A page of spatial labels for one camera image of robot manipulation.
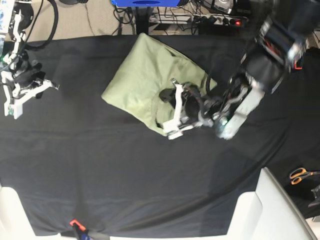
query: black table surface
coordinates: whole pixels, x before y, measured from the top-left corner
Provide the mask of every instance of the black table surface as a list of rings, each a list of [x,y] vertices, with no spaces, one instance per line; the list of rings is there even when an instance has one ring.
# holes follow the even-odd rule
[[[220,86],[245,45],[227,37],[156,38],[212,69]],[[306,218],[320,214],[308,208],[320,179],[296,186],[288,179],[297,167],[320,169],[317,51],[262,100],[232,140],[194,129],[169,141],[101,98],[136,39],[57,40],[30,53],[61,89],[27,102],[18,120],[0,114],[0,182],[18,192],[37,235],[69,231],[73,218],[111,236],[224,235],[239,195],[255,190],[264,166]]]

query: orange scissors handle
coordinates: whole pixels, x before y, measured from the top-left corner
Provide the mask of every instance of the orange scissors handle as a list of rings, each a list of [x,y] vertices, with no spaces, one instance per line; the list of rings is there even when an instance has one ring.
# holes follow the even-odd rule
[[[300,176],[295,177],[293,180],[291,180],[291,185],[296,185],[296,184],[300,183],[302,181],[302,179],[303,178]]]
[[[291,184],[296,185],[300,183],[303,179],[318,174],[320,174],[320,171],[307,171],[304,167],[300,167],[294,170],[289,175],[289,178],[291,179]]]
[[[290,173],[289,177],[290,177],[290,179],[294,179],[294,178],[299,177],[301,175],[307,175],[308,173],[309,172],[304,167],[300,167],[300,168],[297,168],[296,170],[294,170],[292,173]]]

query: black cable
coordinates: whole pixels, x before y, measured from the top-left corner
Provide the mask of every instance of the black cable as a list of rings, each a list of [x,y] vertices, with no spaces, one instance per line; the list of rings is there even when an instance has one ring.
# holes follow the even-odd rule
[[[95,36],[95,33],[94,33],[94,31],[93,31],[93,29],[92,29],[92,26],[91,26],[91,21],[90,21],[90,17],[89,17],[89,10],[88,10],[87,4],[85,3],[85,4],[83,4],[83,5],[84,5],[85,11],[86,11],[86,18],[87,18],[87,20],[88,20],[91,33],[92,33],[93,36]]]
[[[114,10],[113,10],[113,16],[115,17],[115,19],[118,20],[119,23],[121,24],[131,24],[133,18],[134,18],[134,15],[130,15],[130,12],[129,12],[129,9],[128,8],[118,8],[116,5],[113,5],[114,7]],[[123,20],[120,20],[117,16],[116,16],[116,12],[118,14],[121,14],[121,13],[124,13],[124,14],[127,14],[129,20],[127,22],[123,21]]]
[[[198,92],[198,90],[193,89],[192,87],[186,86],[185,87],[190,93],[191,95],[196,99],[196,101],[199,104],[199,108],[200,108],[200,112],[201,112],[201,116],[206,119],[206,113],[205,113],[205,103],[201,98],[201,94]]]
[[[191,23],[191,35],[195,35],[196,32],[197,32],[197,29],[199,28],[199,25],[197,25],[197,26],[195,27],[194,31],[193,31],[193,24],[194,24],[194,22]]]
[[[37,14],[36,14],[36,16],[35,16],[35,18],[34,18],[34,21],[33,21],[33,24],[32,24],[32,26],[31,26],[31,28],[30,28],[29,34],[28,34],[28,36],[26,37],[26,39],[25,39],[22,47],[21,47],[20,50],[16,53],[16,56],[10,61],[10,63],[9,63],[7,66],[4,66],[3,68],[0,69],[0,73],[1,73],[3,70],[6,70],[7,68],[9,68],[9,66],[10,66],[12,63],[14,63],[15,60],[19,57],[19,55],[25,50],[26,44],[27,44],[27,42],[28,42],[28,40],[29,40],[29,38],[30,38],[30,35],[31,35],[31,33],[32,33],[33,29],[34,29],[35,23],[36,23],[36,21],[37,21],[37,19],[38,19],[38,17],[39,17],[39,14],[40,14],[40,11],[41,11],[41,9],[42,9],[43,4],[44,4],[44,0],[41,0],[41,4],[40,4],[40,7],[39,7],[39,10],[38,10],[38,12],[37,12]]]
[[[160,20],[160,23],[162,24],[162,19],[161,19],[161,16],[160,16],[160,10],[159,10],[159,7],[157,6],[157,7],[156,7],[156,9],[158,10],[159,20]],[[165,32],[165,34],[166,34],[167,36],[169,36],[169,34],[168,34],[167,30],[164,30],[164,32]]]
[[[224,11],[216,8],[216,7],[215,7],[214,5],[212,5],[212,3],[210,3],[210,2],[208,2],[208,1],[206,1],[206,0],[201,0],[201,2],[205,2],[205,3],[209,4],[212,8],[214,8],[215,10],[217,10],[218,12],[220,12],[220,13],[222,13],[222,14],[225,14]]]
[[[173,19],[178,19],[175,15],[174,15],[174,13],[171,11],[171,13],[172,13],[172,16],[170,16],[171,18],[173,18]],[[165,9],[164,9],[164,17],[165,18],[170,18],[170,17],[167,17],[167,7],[165,7]]]
[[[206,2],[207,4],[210,4],[210,2],[208,2],[208,1],[206,1],[206,0],[201,0],[201,1],[203,1],[203,2]],[[218,9],[218,8],[216,8],[215,6],[212,6],[216,11],[218,11],[219,13],[218,14],[221,14],[222,16],[223,16],[223,19],[227,19],[226,18],[226,16],[225,16],[225,12],[224,11],[222,11],[222,10],[220,10],[220,9]]]
[[[172,14],[172,16],[173,16],[173,19],[175,19],[176,24],[177,24],[177,26],[178,26],[178,28],[179,28],[178,18],[177,18],[177,16],[174,14],[174,12],[172,11],[172,7],[170,7],[169,10],[170,10],[170,12],[171,12],[171,14]]]
[[[178,8],[178,9],[182,9],[182,10],[184,10],[185,12],[191,13],[192,15],[195,14],[194,12],[192,12],[192,11],[190,11],[190,10],[188,10],[188,9],[183,8],[182,6],[178,6],[177,8]]]
[[[136,26],[134,21],[131,21],[132,35],[136,35]]]
[[[180,24],[177,24],[178,28],[181,30],[181,31],[185,31],[186,29],[184,28],[184,26],[180,25]]]
[[[184,15],[179,15],[179,16],[190,17],[190,16],[195,16],[195,15],[194,14],[184,14]],[[174,14],[173,14],[173,16],[167,16],[167,7],[164,8],[164,17],[166,19],[177,18]]]
[[[317,36],[317,34],[315,32],[313,32],[314,36],[316,37],[316,39],[318,40],[318,44],[320,44],[320,39],[319,37]]]
[[[203,14],[203,12],[201,11],[201,4],[200,4],[200,9],[199,9],[199,11],[200,11],[200,15]]]
[[[199,10],[198,1],[195,0],[194,3],[195,3],[195,12],[198,14],[198,10]]]
[[[57,26],[58,26],[58,21],[59,21],[59,12],[58,12],[58,7],[57,7],[57,4],[56,4],[55,0],[47,0],[47,1],[52,5],[53,12],[54,12],[54,20],[53,20],[53,26],[52,26],[52,29],[51,29],[50,36],[40,46],[31,46],[29,44],[26,44],[25,45],[25,49],[26,50],[32,50],[32,51],[41,50],[41,49],[45,48],[52,41],[52,39],[54,38],[54,35],[56,33],[56,30],[57,30]]]
[[[113,31],[113,33],[111,33],[111,36],[113,36],[113,35],[115,34],[115,32],[118,31],[119,29],[120,29],[120,27],[118,26],[118,27]]]
[[[121,21],[123,21],[123,20],[125,19],[125,16],[121,16],[121,17],[119,17],[119,19],[120,19]],[[121,22],[119,22],[117,35],[118,35],[118,36],[119,36],[119,35],[122,35],[122,24],[121,24]]]

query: floor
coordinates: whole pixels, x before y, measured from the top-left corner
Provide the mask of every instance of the floor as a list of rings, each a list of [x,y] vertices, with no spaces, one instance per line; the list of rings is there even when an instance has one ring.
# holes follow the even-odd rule
[[[58,28],[53,39],[70,39],[80,38],[86,36],[100,36],[111,35],[118,27],[119,22],[114,17],[114,7],[109,0],[89,0],[86,4],[66,5],[56,0],[59,12]],[[41,0],[33,0],[32,7],[34,9],[34,15],[37,14]],[[193,11],[190,3],[183,6],[186,9],[171,8],[175,13],[186,13]],[[161,13],[165,12],[164,7],[159,7]],[[208,13],[204,8],[201,9],[203,13]],[[53,9],[48,1],[44,1],[42,10],[39,14],[37,23],[34,26],[29,41],[43,41],[46,40],[51,32],[54,19]],[[133,33],[132,26],[130,24],[122,25],[122,34],[131,35]],[[178,26],[171,25],[170,28],[165,31],[153,31],[151,35],[190,35],[191,30],[180,31]]]

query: green cloth bag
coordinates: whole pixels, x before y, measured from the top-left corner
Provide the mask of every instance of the green cloth bag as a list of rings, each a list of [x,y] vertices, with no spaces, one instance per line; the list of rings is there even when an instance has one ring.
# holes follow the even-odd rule
[[[108,103],[143,122],[149,129],[166,136],[158,124],[173,118],[174,109],[159,98],[164,89],[193,83],[205,93],[207,74],[189,58],[142,33],[102,94]],[[217,84],[211,80],[210,88]]]

